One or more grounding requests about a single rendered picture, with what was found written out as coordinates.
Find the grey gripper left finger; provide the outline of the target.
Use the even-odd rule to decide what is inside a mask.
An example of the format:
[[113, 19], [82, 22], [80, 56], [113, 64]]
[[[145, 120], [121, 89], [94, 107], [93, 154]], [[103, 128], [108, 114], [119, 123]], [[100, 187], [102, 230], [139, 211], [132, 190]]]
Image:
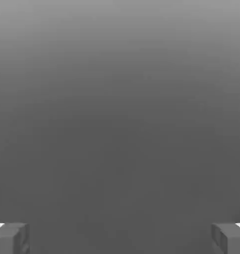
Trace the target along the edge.
[[0, 223], [0, 254], [30, 254], [29, 224]]

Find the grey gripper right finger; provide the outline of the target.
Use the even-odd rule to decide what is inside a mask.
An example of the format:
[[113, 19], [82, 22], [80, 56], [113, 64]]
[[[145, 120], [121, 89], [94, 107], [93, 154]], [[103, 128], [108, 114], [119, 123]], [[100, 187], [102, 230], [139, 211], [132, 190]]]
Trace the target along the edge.
[[212, 223], [213, 254], [240, 254], [240, 223]]

